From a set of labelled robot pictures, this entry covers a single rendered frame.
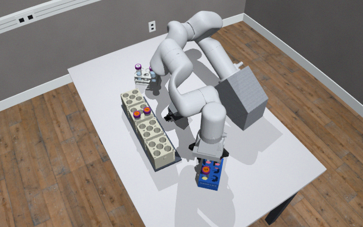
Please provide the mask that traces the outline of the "blue tube rack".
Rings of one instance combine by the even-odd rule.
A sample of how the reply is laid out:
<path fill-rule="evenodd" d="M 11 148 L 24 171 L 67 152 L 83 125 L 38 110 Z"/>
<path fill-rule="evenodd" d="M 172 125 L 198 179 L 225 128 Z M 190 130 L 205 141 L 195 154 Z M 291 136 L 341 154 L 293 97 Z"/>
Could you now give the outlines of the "blue tube rack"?
<path fill-rule="evenodd" d="M 208 164 L 208 163 L 205 162 L 205 159 L 203 159 L 202 167 L 203 166 L 209 166 L 210 167 L 210 173 L 209 173 L 209 178 L 207 180 L 203 180 L 201 178 L 202 171 L 200 171 L 198 187 L 217 191 L 218 186 L 219 186 L 221 171 L 222 171 L 223 160 L 221 161 L 221 164 L 218 165 L 218 166 L 217 165 L 213 166 L 213 162 L 214 161 L 212 161 L 212 163 Z M 218 168 L 218 169 L 216 169 L 215 167 Z"/>

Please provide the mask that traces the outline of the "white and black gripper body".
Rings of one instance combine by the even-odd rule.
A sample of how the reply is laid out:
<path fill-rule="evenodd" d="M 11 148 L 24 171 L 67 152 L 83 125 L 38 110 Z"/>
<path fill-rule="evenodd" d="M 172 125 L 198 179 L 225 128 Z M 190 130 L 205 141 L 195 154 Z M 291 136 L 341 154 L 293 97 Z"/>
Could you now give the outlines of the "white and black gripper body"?
<path fill-rule="evenodd" d="M 196 147 L 199 146 L 200 139 L 201 138 L 200 138 L 200 129 L 199 129 L 199 131 L 197 133 L 197 137 L 196 137 L 196 142 L 195 142 Z M 223 154 L 224 145 L 225 145 L 225 138 L 223 137 L 222 140 L 219 141 L 218 148 L 217 148 L 217 151 L 221 151 L 221 156 Z"/>

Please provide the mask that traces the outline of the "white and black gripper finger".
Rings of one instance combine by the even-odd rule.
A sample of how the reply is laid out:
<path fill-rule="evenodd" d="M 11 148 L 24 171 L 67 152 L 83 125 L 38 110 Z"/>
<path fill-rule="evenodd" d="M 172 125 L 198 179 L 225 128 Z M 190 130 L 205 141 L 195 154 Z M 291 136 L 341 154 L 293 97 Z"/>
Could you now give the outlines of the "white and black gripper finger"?
<path fill-rule="evenodd" d="M 195 143 L 190 144 L 189 149 L 193 151 L 194 146 L 195 146 Z M 201 158 L 197 158 L 197 159 L 199 160 L 198 163 L 200 163 Z"/>
<path fill-rule="evenodd" d="M 228 157 L 229 156 L 229 152 L 224 148 L 223 149 L 223 154 L 220 157 L 220 159 L 224 158 L 224 157 Z M 217 163 L 216 161 L 214 161 L 213 166 L 215 166 L 215 163 Z"/>

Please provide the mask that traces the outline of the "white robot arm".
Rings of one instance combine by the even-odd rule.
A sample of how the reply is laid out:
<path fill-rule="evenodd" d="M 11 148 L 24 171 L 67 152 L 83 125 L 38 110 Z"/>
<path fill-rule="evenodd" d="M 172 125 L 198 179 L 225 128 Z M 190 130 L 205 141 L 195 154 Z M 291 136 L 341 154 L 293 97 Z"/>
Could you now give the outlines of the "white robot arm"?
<path fill-rule="evenodd" d="M 216 162 L 221 157 L 221 151 L 217 151 L 218 143 L 227 136 L 224 132 L 226 109 L 218 91 L 213 86 L 205 86 L 181 95 L 176 88 L 193 72 L 193 64 L 183 51 L 187 42 L 195 41 L 200 47 L 220 78 L 218 83 L 241 70 L 238 68 L 243 62 L 233 64 L 222 45 L 211 38 L 222 26 L 221 17 L 211 11 L 200 11 L 185 23 L 171 21 L 167 25 L 168 35 L 150 60 L 155 74 L 172 75 L 168 91 L 178 113 L 183 117 L 201 113 L 201 139 L 199 146 L 194 146 L 192 156 Z"/>

